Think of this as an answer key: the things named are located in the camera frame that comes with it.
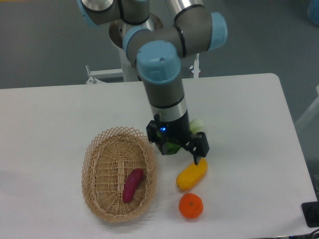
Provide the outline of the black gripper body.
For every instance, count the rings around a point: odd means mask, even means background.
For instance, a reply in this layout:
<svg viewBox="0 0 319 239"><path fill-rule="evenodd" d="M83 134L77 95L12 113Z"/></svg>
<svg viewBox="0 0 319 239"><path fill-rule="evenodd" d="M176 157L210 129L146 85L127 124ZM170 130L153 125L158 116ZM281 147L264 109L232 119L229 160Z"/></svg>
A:
<svg viewBox="0 0 319 239"><path fill-rule="evenodd" d="M155 114L154 120L157 123L155 143L159 149L169 149L169 144L187 148L191 138L188 111L182 117L173 121L162 121L159 114Z"/></svg>

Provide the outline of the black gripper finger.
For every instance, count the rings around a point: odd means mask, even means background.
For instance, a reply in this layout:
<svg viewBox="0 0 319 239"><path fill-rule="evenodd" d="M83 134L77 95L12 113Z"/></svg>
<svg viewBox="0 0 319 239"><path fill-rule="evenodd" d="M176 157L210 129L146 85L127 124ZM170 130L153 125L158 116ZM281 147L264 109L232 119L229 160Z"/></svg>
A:
<svg viewBox="0 0 319 239"><path fill-rule="evenodd" d="M205 158L209 152L206 134L202 131L197 133L190 131L188 136L186 143L182 147L193 155L194 164L198 165L201 158Z"/></svg>
<svg viewBox="0 0 319 239"><path fill-rule="evenodd" d="M167 155L168 139L161 127L156 123L155 120L151 120L146 129L149 142L154 143L162 155Z"/></svg>

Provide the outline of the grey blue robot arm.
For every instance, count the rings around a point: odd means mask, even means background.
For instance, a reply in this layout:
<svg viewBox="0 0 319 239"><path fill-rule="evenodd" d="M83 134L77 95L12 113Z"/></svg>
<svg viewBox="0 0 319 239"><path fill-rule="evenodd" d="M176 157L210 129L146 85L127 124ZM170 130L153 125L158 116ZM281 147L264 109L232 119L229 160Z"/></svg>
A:
<svg viewBox="0 0 319 239"><path fill-rule="evenodd" d="M154 118L147 125L150 142L162 155L177 145L190 152L198 164L209 152L205 133L192 133L180 75L181 60L225 44L224 16L208 12L200 0L169 0L174 24L151 30L147 0L80 0L78 7L89 25L121 20L130 26L122 49L136 76L143 82Z"/></svg>

